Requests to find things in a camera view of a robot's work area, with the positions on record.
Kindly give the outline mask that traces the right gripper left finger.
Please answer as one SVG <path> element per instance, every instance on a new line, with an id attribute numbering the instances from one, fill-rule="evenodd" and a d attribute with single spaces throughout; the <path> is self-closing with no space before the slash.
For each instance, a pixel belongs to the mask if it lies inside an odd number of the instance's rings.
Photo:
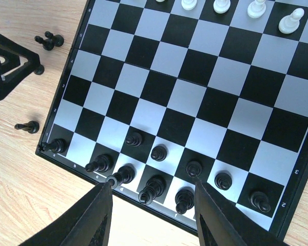
<path id="1" fill-rule="evenodd" d="M 22 245 L 108 245 L 112 205 L 110 183 L 100 182 Z"/>

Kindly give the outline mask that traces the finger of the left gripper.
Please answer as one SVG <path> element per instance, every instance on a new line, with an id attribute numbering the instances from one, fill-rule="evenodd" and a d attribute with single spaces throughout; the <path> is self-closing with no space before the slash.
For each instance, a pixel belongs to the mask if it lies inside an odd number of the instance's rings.
<path id="1" fill-rule="evenodd" d="M 39 55 L 0 34 L 0 100 L 32 72 L 41 74 Z"/>

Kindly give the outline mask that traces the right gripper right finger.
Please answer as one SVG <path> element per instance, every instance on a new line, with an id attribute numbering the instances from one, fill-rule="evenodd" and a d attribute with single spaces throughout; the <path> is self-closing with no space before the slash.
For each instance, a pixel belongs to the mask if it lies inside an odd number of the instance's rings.
<path id="1" fill-rule="evenodd" d="M 200 245 L 287 245 L 266 231 L 208 183 L 195 184 Z"/>

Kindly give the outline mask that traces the black pawn board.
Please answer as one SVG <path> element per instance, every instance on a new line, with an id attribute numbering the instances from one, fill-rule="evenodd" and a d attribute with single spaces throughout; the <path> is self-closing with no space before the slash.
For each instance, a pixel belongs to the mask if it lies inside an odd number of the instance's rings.
<path id="1" fill-rule="evenodd" d="M 167 156 L 167 148 L 164 145 L 155 146 L 150 154 L 150 157 L 155 161 L 163 161 Z"/>
<path id="2" fill-rule="evenodd" d="M 232 186 L 232 178 L 227 173 L 218 173 L 215 176 L 215 185 L 218 189 L 226 191 Z"/>
<path id="3" fill-rule="evenodd" d="M 192 160 L 186 165 L 186 173 L 189 177 L 198 177 L 202 173 L 202 165 L 195 160 Z"/>
<path id="4" fill-rule="evenodd" d="M 263 213 L 268 213 L 271 210 L 267 195 L 261 191 L 252 192 L 250 195 L 250 202 Z"/>

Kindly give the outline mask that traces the black bishop chess piece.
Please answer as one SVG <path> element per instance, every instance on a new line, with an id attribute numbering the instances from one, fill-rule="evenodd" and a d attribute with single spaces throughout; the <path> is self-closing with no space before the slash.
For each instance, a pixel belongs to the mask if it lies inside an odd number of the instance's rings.
<path id="1" fill-rule="evenodd" d="M 176 212 L 185 214 L 194 206 L 194 193 L 188 188 L 182 188 L 175 195 Z"/>

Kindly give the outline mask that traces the black queen chess piece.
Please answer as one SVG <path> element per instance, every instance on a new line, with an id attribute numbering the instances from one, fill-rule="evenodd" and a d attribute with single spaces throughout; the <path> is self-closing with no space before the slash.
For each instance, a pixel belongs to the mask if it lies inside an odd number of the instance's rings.
<path id="1" fill-rule="evenodd" d="M 106 178 L 106 182 L 110 184 L 112 189 L 124 183 L 130 183 L 135 178 L 136 171 L 132 165 L 124 165 L 117 172 Z"/>

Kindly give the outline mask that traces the black king chess piece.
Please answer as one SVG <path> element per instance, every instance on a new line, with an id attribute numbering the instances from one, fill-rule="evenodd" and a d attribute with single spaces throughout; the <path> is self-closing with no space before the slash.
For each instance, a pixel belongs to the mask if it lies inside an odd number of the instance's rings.
<path id="1" fill-rule="evenodd" d="M 152 176 L 138 194 L 138 200 L 143 205 L 149 205 L 161 196 L 166 189 L 166 181 L 161 175 Z"/>

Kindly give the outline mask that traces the black rook corner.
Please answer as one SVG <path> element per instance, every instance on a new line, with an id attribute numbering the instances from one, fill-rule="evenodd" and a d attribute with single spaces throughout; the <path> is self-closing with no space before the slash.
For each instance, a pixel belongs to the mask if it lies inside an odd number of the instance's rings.
<path id="1" fill-rule="evenodd" d="M 64 139 L 56 138 L 50 143 L 43 142 L 39 145 L 40 151 L 51 151 L 52 153 L 63 153 L 66 150 L 67 144 Z"/>

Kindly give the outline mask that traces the black pawn left pair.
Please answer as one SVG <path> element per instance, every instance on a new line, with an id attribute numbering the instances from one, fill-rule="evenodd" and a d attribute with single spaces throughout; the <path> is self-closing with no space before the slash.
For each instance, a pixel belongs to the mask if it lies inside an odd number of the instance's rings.
<path id="1" fill-rule="evenodd" d="M 61 47 L 64 44 L 64 38 L 59 34 L 54 35 L 46 31 L 44 35 L 47 39 L 43 43 L 43 48 L 47 51 L 51 51 L 54 47 Z"/>

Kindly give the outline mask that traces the black and grey chessboard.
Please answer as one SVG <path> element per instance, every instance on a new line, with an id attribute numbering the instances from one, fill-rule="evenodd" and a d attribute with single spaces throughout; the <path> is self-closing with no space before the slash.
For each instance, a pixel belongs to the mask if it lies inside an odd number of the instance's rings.
<path id="1" fill-rule="evenodd" d="M 213 1 L 190 11 L 180 1 L 88 1 L 40 138 L 62 138 L 66 150 L 36 154 L 92 183 L 132 165 L 134 180 L 114 194 L 136 206 L 146 182 L 163 176 L 146 210 L 191 233 L 195 212 L 178 214 L 175 195 L 195 188 L 186 165 L 198 161 L 202 182 L 283 239 L 308 178 L 308 1 L 265 4 L 250 18 L 249 1 L 223 14 Z M 281 33 L 297 8 L 298 29 Z M 125 144 L 131 132 L 140 146 Z M 150 157 L 157 145 L 163 161 Z M 102 154 L 113 167 L 86 172 Z M 221 172 L 232 178 L 226 191 L 215 185 Z M 254 191 L 267 195 L 268 213 L 251 204 Z"/>

